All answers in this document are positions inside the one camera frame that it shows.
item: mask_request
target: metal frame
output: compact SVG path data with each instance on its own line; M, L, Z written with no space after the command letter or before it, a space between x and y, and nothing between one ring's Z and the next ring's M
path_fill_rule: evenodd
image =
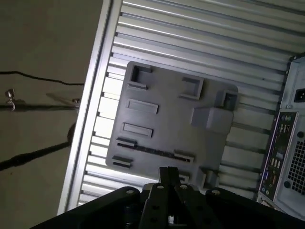
M106 196L49 219L32 229L87 228L242 228L251 223L258 228L304 228L305 222L266 208L230 191L213 188L201 194L189 184L181 184L176 167L159 168L160 180L142 192L122 187ZM228 216L234 210L236 217Z
M79 198L81 180L83 177L91 140L91 136L88 136L87 133L92 133L95 122L95 120L88 117L90 117L90 114L96 113L99 105L99 101L91 100L91 98L96 94L101 94L107 60L104 59L103 62L100 62L100 59L102 56L109 55L111 47L104 47L104 44L108 44L109 40L113 39L114 37L114 31L113 35L111 35L110 31L107 31L108 36L105 37L105 31L107 29L106 25L108 24L108 20L110 20L110 23L115 22L114 20L118 20L117 16L110 18L110 10L119 10L121 3L121 1L114 2L112 0L104 0L102 4L102 10L95 35L67 171L61 193L58 214L74 208Z
M282 107L283 106L282 103L286 102L285 98L283 98L283 95L284 95L284 91L285 91L285 86L287 85L287 79L288 79L289 74L290 74L290 66L293 64L294 61L297 61L298 59L301 59L301 58L304 58L304 57L305 57L305 52L302 52L302 53L297 54L297 55L293 55L292 57L289 58L289 61L287 63L287 70L285 72L285 79L284 79L284 82L282 84L281 94L280 94L280 98L279 98L279 104L277 105L277 108L276 108L274 122L272 123L272 128L271 128L271 135L268 139L268 144L267 144L267 148L266 148L266 150L268 150L268 151L264 156L262 167L261 167L260 182L257 185L258 190L260 189L260 187L262 185L262 182L263 182L262 176L263 176L263 173L266 169L267 161L269 160L270 150L271 150L271 146L272 146L271 143L272 143L272 140L273 140L274 135L275 135L275 128L276 128L276 125L277 125L277 122L278 122L280 109L284 108L284 107Z

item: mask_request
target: floor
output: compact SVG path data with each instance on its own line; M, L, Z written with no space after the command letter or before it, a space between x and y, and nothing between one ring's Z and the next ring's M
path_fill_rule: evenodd
M0 71L83 83L102 0L3 0L0 6ZM28 103L60 104L46 94L80 97L81 86L64 86L1 75L4 92ZM77 114L0 112L0 161L66 141ZM2 229L27 229L57 213L69 149L0 172Z

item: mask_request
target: usb port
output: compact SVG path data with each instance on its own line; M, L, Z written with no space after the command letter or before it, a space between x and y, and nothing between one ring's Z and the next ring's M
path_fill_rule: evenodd
M273 177L273 180L272 180L272 185L274 185L276 182L276 175Z
M284 126L284 133L288 133L290 130L290 125L285 125Z

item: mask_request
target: black cable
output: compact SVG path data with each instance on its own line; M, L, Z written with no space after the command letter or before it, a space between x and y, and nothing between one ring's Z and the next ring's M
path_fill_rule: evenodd
M10 160L0 162L0 171L3 171L11 167L22 166L36 158L46 156L48 154L54 153L58 150L64 149L69 146L70 146L70 142L64 142L55 146L34 151L32 153L20 154L14 156Z
M53 82L53 83L61 83L63 85L68 85L68 86L83 86L83 83L66 83L64 81L61 80L53 80L53 79L45 79L45 78L40 78L40 77L36 77L36 76L32 76L32 75L28 75L22 72L18 72L18 71L4 71L4 72L0 72L0 75L12 75L12 74L19 74L22 75L24 77L28 77L30 79L34 79L34 80L42 80L42 81L48 81L48 82Z
M44 105L44 104L18 104L15 103L13 110L12 104L0 104L0 111L14 111L14 112L26 112L26 111L73 111L77 110L76 106L68 105Z

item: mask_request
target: ventilation grille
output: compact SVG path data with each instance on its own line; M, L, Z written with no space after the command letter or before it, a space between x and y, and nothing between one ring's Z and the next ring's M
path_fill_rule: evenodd
M296 143L288 179L292 180L292 190L305 195L305 142Z

